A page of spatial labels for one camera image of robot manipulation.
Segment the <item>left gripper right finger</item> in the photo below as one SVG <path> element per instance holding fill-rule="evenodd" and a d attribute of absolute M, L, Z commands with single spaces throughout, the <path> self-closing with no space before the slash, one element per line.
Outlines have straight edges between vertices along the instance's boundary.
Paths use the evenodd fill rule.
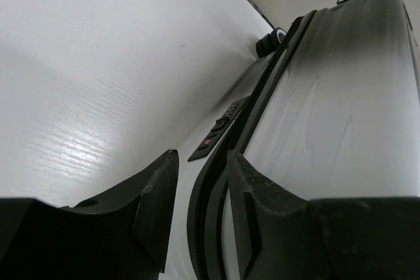
<path fill-rule="evenodd" d="M 238 151 L 227 157 L 242 279 L 314 279 L 315 227 L 308 203 L 257 171 Z"/>

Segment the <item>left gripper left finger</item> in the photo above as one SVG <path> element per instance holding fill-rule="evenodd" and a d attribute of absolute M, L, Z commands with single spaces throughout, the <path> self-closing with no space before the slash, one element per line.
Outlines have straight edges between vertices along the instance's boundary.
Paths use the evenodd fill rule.
<path fill-rule="evenodd" d="M 82 223 L 94 278 L 157 279 L 164 273 L 179 178 L 177 150 L 86 199 L 71 212 Z"/>

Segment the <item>black white space-print suitcase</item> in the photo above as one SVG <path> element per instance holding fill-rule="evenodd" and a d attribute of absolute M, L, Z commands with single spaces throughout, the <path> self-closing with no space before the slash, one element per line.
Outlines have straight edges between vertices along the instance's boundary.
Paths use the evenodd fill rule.
<path fill-rule="evenodd" d="M 314 279 L 419 278 L 419 45 L 404 0 L 278 30 L 179 148 L 162 279 L 242 279 L 227 157 L 305 200 Z"/>

